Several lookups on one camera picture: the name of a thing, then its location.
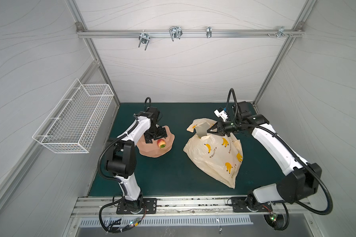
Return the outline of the peach with green leaf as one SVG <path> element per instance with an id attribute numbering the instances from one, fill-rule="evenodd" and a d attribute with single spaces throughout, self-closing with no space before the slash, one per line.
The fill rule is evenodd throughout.
<path id="1" fill-rule="evenodd" d="M 163 149 L 163 148 L 166 147 L 167 144 L 166 144 L 166 141 L 165 141 L 164 139 L 158 139 L 157 145 L 158 145 L 158 147 L 159 147 L 160 149 Z"/>

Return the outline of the cream plastic banana bag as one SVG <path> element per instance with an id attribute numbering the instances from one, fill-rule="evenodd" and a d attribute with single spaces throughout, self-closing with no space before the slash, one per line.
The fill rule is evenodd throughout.
<path id="1" fill-rule="evenodd" d="M 187 131 L 195 132 L 184 146 L 183 151 L 204 173 L 234 189 L 244 155 L 242 145 L 233 134 L 219 136 L 208 133 L 215 125 L 212 119 L 195 119 Z"/>

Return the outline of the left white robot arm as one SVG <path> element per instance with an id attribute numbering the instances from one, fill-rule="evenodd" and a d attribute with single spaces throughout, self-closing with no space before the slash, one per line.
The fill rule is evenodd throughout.
<path id="1" fill-rule="evenodd" d="M 144 111 L 134 114 L 130 127 L 111 141 L 99 157 L 97 170 L 100 177 L 117 181 L 127 201 L 138 201 L 142 196 L 134 175 L 136 144 L 142 138 L 146 144 L 152 144 L 168 137 L 166 128 L 157 124 L 159 115 L 156 107 L 146 107 Z"/>

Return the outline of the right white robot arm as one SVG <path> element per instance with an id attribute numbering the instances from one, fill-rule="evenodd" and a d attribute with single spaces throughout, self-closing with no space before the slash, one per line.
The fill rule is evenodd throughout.
<path id="1" fill-rule="evenodd" d="M 252 212 L 257 212 L 264 204 L 289 203 L 298 204 L 304 209 L 318 215 L 328 215 L 333 210 L 331 193 L 321 180 L 322 169 L 316 163 L 309 163 L 298 155 L 273 129 L 268 119 L 261 114 L 252 114 L 244 102 L 232 106 L 233 118 L 227 108 L 214 111 L 218 121 L 208 129 L 215 135 L 226 135 L 250 130 L 252 136 L 270 153 L 281 168 L 284 178 L 276 183 L 254 189 L 248 194 L 243 204 Z M 304 203 L 302 199 L 322 189 L 327 206 L 316 210 Z"/>

